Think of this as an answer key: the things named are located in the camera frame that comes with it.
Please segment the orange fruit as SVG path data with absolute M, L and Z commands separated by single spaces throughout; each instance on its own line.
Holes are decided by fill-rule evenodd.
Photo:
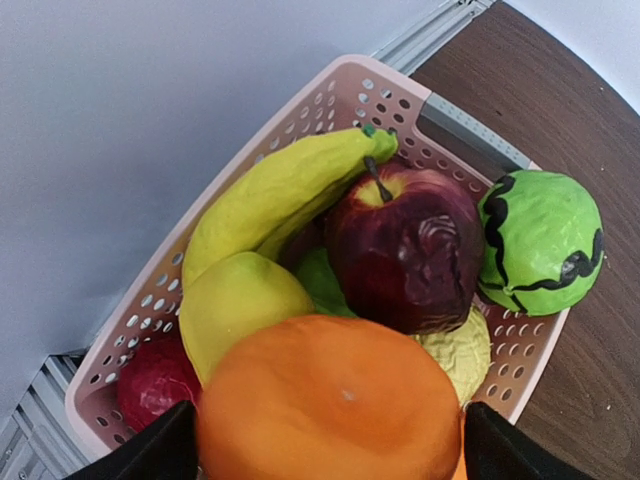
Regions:
M 460 404 L 414 339 L 304 316 L 223 357 L 200 400 L 197 440 L 211 479 L 448 479 Z

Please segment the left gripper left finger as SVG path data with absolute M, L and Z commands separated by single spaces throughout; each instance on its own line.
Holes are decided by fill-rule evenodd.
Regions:
M 197 479 L 195 419 L 194 404 L 181 401 L 124 445 L 69 475 L 68 479 Z

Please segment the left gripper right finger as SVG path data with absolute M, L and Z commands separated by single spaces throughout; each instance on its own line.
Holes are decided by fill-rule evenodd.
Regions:
M 484 402 L 466 410 L 463 453 L 467 479 L 589 480 Z

